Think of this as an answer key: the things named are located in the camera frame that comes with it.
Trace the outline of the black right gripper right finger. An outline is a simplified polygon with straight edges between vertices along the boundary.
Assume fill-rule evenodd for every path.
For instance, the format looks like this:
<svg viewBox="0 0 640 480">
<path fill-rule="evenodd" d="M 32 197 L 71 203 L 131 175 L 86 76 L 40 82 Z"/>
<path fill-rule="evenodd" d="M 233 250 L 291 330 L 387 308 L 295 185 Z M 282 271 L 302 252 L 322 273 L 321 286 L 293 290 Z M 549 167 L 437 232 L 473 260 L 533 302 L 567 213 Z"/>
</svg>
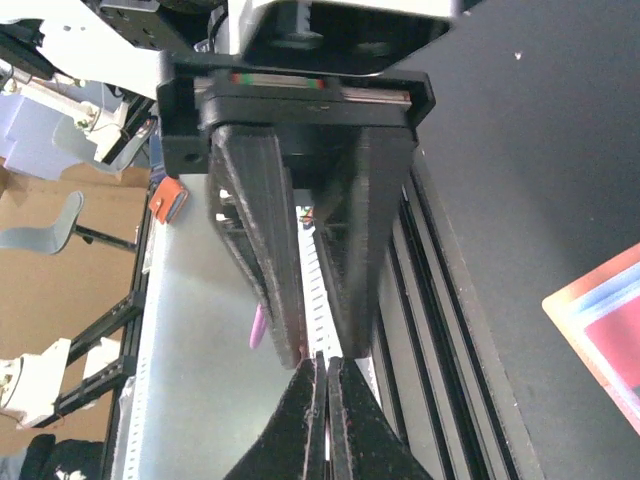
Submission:
<svg viewBox="0 0 640 480">
<path fill-rule="evenodd" d="M 327 387 L 334 479 L 432 479 L 393 432 L 355 361 L 332 358 Z"/>
</svg>

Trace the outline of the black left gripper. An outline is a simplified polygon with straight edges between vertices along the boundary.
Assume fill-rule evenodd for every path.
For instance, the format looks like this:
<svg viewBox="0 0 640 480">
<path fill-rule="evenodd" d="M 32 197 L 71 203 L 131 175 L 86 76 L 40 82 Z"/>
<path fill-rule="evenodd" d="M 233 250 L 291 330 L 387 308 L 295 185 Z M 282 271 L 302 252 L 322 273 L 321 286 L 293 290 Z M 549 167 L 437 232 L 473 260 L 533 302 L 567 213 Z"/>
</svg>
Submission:
<svg viewBox="0 0 640 480">
<path fill-rule="evenodd" d="M 196 52 L 162 52 L 158 67 L 165 172 L 178 178 L 209 170 L 211 223 L 252 285 L 287 369 L 306 355 L 297 220 L 276 133 L 258 126 L 282 125 L 289 135 L 299 127 L 363 127 L 312 198 L 314 241 L 342 353 L 367 356 L 382 264 L 414 161 L 411 130 L 436 105 L 428 75 L 304 72 Z"/>
</svg>

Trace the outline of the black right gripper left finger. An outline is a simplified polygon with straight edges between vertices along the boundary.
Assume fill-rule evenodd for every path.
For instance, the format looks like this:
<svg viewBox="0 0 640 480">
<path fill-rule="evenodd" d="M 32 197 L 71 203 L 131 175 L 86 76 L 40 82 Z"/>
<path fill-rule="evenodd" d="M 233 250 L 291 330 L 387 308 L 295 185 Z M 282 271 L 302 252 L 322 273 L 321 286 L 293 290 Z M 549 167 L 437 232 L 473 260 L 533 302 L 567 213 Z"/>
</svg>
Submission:
<svg viewBox="0 0 640 480">
<path fill-rule="evenodd" d="M 321 353 L 300 362 L 258 439 L 228 479 L 325 477 L 327 372 Z"/>
</svg>

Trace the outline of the pink leather card holder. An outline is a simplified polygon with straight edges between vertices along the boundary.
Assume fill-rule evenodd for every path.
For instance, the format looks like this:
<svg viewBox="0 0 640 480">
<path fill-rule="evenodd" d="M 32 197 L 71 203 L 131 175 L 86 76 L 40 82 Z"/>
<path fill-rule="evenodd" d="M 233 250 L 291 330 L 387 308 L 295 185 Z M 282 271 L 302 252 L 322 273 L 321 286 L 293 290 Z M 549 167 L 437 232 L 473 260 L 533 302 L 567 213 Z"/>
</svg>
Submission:
<svg viewBox="0 0 640 480">
<path fill-rule="evenodd" d="M 639 246 L 551 294 L 542 308 L 638 430 Z"/>
</svg>

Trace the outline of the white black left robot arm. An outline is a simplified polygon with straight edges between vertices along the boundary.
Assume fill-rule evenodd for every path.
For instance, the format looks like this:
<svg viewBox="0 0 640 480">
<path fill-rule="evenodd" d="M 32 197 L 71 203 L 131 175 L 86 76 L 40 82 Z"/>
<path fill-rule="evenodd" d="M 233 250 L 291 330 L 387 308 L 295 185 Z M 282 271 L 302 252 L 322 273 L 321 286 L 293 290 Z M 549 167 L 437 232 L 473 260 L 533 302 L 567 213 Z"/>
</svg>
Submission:
<svg viewBox="0 0 640 480">
<path fill-rule="evenodd" d="M 371 349 L 379 278 L 427 75 L 398 64 L 459 1 L 5 1 L 1 56 L 38 80 L 155 102 L 166 172 L 207 178 L 211 221 L 285 367 L 307 341 L 294 195 L 306 192 L 342 353 Z"/>
</svg>

